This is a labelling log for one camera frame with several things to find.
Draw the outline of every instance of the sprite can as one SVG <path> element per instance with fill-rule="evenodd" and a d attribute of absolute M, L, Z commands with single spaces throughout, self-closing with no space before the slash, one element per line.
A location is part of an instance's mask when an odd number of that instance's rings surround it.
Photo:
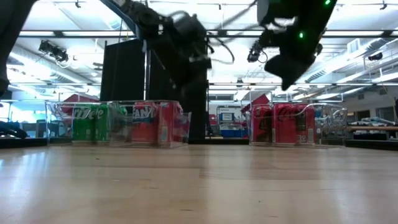
<path fill-rule="evenodd" d="M 86 144 L 109 141 L 107 105 L 83 105 L 73 109 L 72 141 Z"/>

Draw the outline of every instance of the sprite logo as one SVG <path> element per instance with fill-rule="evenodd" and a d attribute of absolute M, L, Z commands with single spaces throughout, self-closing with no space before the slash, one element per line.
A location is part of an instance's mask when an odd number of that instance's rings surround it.
<path fill-rule="evenodd" d="M 152 122 L 154 109 L 151 106 L 135 106 L 132 109 L 132 120 L 138 122 Z"/>
<path fill-rule="evenodd" d="M 90 108 L 77 108 L 74 110 L 75 119 L 101 119 L 104 115 L 104 109 L 97 108 L 96 110 Z"/>

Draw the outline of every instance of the wooden floor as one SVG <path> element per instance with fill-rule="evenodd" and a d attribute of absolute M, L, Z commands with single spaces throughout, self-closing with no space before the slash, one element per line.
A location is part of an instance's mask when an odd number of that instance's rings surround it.
<path fill-rule="evenodd" d="M 398 223 L 398 153 L 249 146 L 1 150 L 0 223 Z"/>

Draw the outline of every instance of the transparent plastic bin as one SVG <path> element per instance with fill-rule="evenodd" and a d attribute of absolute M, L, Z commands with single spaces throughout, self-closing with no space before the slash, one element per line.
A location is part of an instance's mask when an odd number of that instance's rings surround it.
<path fill-rule="evenodd" d="M 49 144 L 109 145 L 116 103 L 46 102 L 45 107 Z"/>
<path fill-rule="evenodd" d="M 344 146 L 347 109 L 326 103 L 255 105 L 246 112 L 249 141 L 255 146 Z"/>
<path fill-rule="evenodd" d="M 177 101 L 119 101 L 112 112 L 110 145 L 173 148 L 188 144 L 190 113 Z"/>

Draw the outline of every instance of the ceiling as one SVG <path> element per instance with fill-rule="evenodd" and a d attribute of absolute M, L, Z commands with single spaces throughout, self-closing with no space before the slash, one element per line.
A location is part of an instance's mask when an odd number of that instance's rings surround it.
<path fill-rule="evenodd" d="M 248 13 L 230 24 L 224 21 L 247 8 L 251 0 L 152 0 L 149 6 L 163 15 L 171 14 L 178 10 L 184 10 L 191 14 L 198 15 L 199 20 L 207 29 L 245 29 L 257 24 L 256 6 L 252 7 Z M 398 3 L 395 0 L 385 1 L 387 7 L 382 7 L 380 0 L 340 0 L 328 23 L 328 30 L 389 30 L 398 28 L 396 15 L 398 14 Z M 73 0 L 40 0 L 36 2 L 30 12 L 29 18 L 23 30 L 119 30 L 121 19 L 104 6 L 99 0 L 87 0 L 78 3 L 76 6 Z M 53 45 L 57 45 L 67 50 L 70 57 L 76 60 L 73 63 L 56 64 L 56 61 L 47 55 L 42 55 L 38 51 L 42 40 L 48 40 Z M 375 42 L 377 39 L 361 39 L 363 46 Z M 11 54 L 11 58 L 16 60 L 28 60 L 24 65 L 9 66 L 14 69 L 9 74 L 11 79 L 11 89 L 14 91 L 37 92 L 36 97 L 47 99 L 57 98 L 54 92 L 73 92 L 79 91 L 88 95 L 98 96 L 97 86 L 63 85 L 62 88 L 44 88 L 43 83 L 100 83 L 101 71 L 96 70 L 97 66 L 93 63 L 102 63 L 105 42 L 113 44 L 118 42 L 117 38 L 91 39 L 82 36 L 80 39 L 60 39 L 60 38 L 26 38 L 21 37 L 17 40 L 16 46 Z M 232 65 L 226 65 L 217 61 L 213 62 L 213 69 L 208 73 L 208 79 L 212 83 L 235 83 L 238 78 L 242 78 L 245 83 L 279 83 L 280 79 L 263 70 L 260 62 L 248 63 L 246 58 L 250 47 L 255 39 L 237 38 L 228 44 L 235 56 Z M 324 46 L 323 52 L 317 58 L 314 65 L 299 80 L 310 83 L 335 83 L 345 77 L 354 75 L 364 70 L 369 70 L 378 62 L 371 62 L 366 59 L 368 54 L 383 51 L 383 63 L 394 60 L 397 56 L 397 42 L 387 46 L 380 44 L 382 40 L 377 40 L 375 44 L 382 45 L 382 48 L 371 48 L 362 55 L 347 54 L 347 44 L 354 41 L 354 38 L 333 38 L 322 39 Z M 227 50 L 222 47 L 215 47 L 216 52 L 211 56 L 218 60 L 229 62 L 231 57 Z M 269 58 L 278 54 L 278 49 L 267 49 Z M 382 67 L 386 72 L 394 72 L 395 67 Z M 372 78 L 377 78 L 380 74 L 372 74 Z M 348 79 L 350 82 L 368 82 L 362 76 L 355 79 Z M 37 83 L 37 85 L 21 85 L 18 83 Z M 336 88 L 323 85 L 293 86 L 289 94 L 299 95 L 310 93 L 313 96 L 323 94 L 325 91 L 346 91 L 347 87 Z M 213 94 L 229 94 L 233 91 L 237 95 L 236 86 L 217 86 L 212 87 Z M 274 90 L 274 94 L 286 94 L 278 89 L 278 86 L 259 86 L 259 91 Z M 244 90 L 240 90 L 242 95 L 237 100 L 244 98 Z"/>

